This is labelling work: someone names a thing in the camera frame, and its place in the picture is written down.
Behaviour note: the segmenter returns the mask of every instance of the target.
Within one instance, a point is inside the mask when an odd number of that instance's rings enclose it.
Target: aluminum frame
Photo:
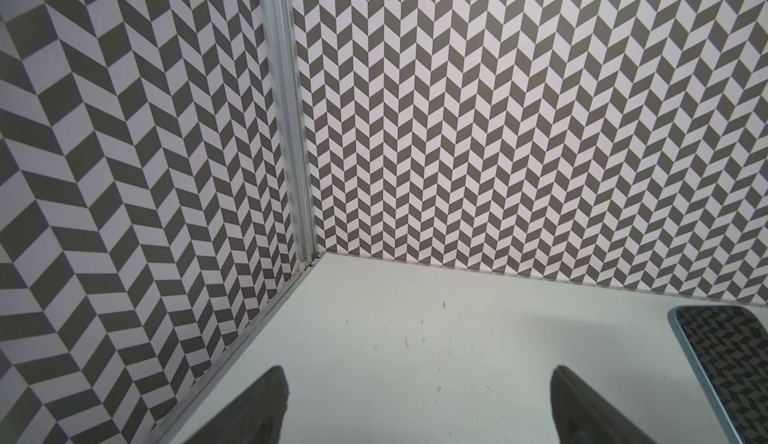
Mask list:
[[[270,49],[267,60],[274,82],[277,126],[286,166],[296,251],[299,262],[306,267],[317,256],[318,247],[300,99],[298,55],[293,37],[293,7],[290,0],[261,0],[261,4],[264,8],[264,33]]]

